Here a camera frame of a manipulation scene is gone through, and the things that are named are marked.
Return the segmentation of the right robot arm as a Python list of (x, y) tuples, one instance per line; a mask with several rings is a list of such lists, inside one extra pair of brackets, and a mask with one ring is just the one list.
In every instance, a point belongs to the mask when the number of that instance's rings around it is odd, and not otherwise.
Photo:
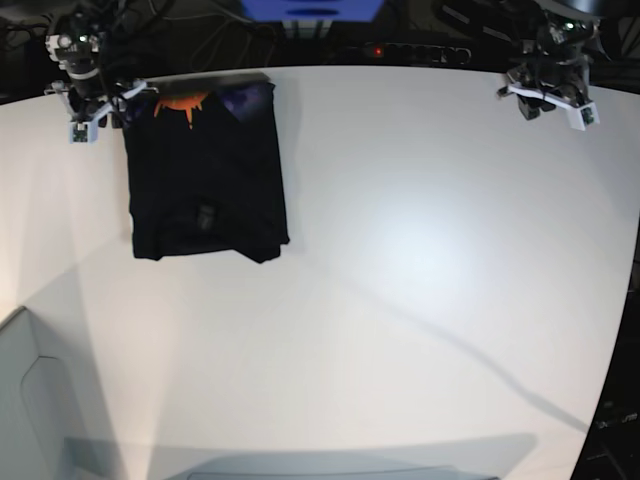
[(150, 34), (174, 5), (168, 1), (144, 17), (131, 1), (79, 1), (50, 25), (44, 46), (67, 79), (52, 81), (44, 93), (64, 105), (72, 143), (94, 142), (108, 121), (125, 126), (128, 102), (153, 91), (126, 70), (134, 59), (126, 49)]

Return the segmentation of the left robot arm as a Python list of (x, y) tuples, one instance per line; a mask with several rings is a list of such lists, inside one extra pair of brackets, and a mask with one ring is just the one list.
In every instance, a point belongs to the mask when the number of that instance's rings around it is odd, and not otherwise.
[(585, 48), (599, 36), (601, 9), (589, 1), (438, 1), (445, 24), (508, 56), (500, 99), (513, 96), (527, 120), (556, 109), (574, 130), (600, 122), (590, 98)]

